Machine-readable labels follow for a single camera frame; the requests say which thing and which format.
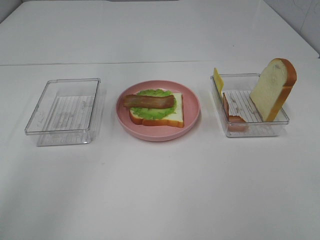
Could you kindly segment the yellow cheese slice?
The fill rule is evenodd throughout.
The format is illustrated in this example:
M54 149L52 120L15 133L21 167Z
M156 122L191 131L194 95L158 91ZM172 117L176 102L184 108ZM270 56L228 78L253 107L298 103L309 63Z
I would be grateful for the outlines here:
M217 89L217 92L219 93L220 98L223 98L223 87L224 87L224 81L222 79L222 77L220 76L220 74L218 73L218 69L215 67L213 69L213 80Z

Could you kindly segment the toast bread slice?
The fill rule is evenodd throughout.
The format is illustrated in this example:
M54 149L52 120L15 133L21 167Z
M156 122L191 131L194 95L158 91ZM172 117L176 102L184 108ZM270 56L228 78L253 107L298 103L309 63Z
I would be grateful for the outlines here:
M129 117L131 121L136 125L144 126L170 126L170 127L184 127L184 111L183 111L183 95L181 93L173 93L174 98L176 99L176 108L174 113L171 113L165 116L163 119L157 120L147 120L140 117L135 117L130 113Z
M297 73L290 61L275 58L269 62L249 95L264 122L275 120L296 81Z

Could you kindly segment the right clear plastic tray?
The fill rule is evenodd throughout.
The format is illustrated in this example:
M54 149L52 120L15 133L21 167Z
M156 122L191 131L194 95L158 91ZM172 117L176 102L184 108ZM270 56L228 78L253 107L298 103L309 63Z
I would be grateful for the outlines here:
M220 118L220 122L225 135L229 138L241 137L273 137L278 136L282 129L289 124L290 120L286 112L281 109L274 121L265 122L262 120L254 103L250 99L250 93L259 80L259 73L236 73L222 74L224 86L222 93L225 94L229 103L229 114L240 116L245 120L245 123L230 123L227 121L226 113L223 106L223 98L220 97L214 77L212 81L212 97ZM244 125L247 130L243 132L232 132L227 129L229 125Z

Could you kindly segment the left clear plastic tray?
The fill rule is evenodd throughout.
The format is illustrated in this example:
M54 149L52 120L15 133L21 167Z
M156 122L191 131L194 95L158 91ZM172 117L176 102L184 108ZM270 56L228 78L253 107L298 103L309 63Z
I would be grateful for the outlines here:
M100 128L99 78L49 80L24 133L38 147L89 144Z

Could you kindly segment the clear plastic tray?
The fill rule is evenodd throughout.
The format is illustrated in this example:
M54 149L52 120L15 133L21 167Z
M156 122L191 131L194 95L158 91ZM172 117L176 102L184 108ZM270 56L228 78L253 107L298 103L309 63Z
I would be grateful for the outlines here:
M240 116L245 120L245 123L230 123L227 121L226 113L223 106L223 98L220 97L214 77L212 81L212 97L220 118L220 122L225 135L229 138L241 137L273 137L278 136L282 129L289 124L290 120L286 112L281 109L274 121L265 122L262 120L254 103L250 99L250 93L259 80L259 73L236 73L222 74L224 86L222 93L225 94L229 103L229 114ZM227 129L229 125L244 125L247 130L243 132L232 132Z
M49 80L24 133L38 147L89 144L100 128L99 78Z

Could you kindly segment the pink round plate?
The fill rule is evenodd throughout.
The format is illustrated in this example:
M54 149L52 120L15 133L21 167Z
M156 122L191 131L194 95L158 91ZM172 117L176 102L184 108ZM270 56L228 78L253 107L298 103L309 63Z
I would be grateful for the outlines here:
M129 110L123 107L123 97L136 94L147 89L163 89L182 94L184 127L173 126L145 126L131 121ZM199 119L201 105L196 94L183 84L168 80L149 80L139 82L128 87L118 97L116 116L124 130L132 136L151 142L163 142L179 138L190 131Z

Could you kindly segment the green lettuce leaf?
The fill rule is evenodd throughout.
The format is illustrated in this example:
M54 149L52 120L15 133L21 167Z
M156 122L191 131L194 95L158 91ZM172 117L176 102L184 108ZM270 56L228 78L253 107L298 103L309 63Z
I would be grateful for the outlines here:
M169 90L162 89L145 89L137 93L140 96L151 96L151 97L167 97L174 95ZM172 107L168 108L145 108L145 107L131 107L130 113L135 117L143 118L145 120L160 120L164 117L175 112L177 106L177 101L174 98L174 104Z

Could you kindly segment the reddish bacon strip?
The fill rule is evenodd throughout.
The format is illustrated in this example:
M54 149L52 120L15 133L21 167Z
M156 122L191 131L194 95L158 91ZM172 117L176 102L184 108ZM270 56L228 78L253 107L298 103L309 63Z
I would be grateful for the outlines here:
M225 111L227 121L229 123L236 124L236 125L229 125L227 129L230 132L245 132L248 127L246 125L243 125L243 123L245 123L246 121L239 115L230 115L229 103L224 93L222 94L222 102L223 102L223 109Z

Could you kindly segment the brown bacon strip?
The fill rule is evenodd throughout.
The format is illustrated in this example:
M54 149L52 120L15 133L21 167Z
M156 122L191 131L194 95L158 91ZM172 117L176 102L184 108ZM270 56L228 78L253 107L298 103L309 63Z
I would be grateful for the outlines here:
M123 98L123 106L126 108L147 108L147 109L165 109L174 106L175 97L169 96L147 96L128 94Z

